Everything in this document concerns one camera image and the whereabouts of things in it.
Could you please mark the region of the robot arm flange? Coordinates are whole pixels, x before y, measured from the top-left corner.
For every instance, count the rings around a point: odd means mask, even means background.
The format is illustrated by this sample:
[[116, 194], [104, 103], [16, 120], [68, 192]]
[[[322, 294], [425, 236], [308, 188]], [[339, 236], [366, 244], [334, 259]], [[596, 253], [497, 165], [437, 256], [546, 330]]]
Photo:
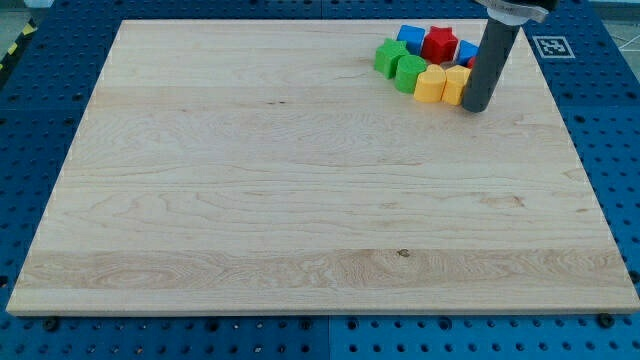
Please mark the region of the robot arm flange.
[[509, 26], [532, 20], [543, 23], [558, 6], [558, 0], [475, 0], [487, 9], [490, 18]]

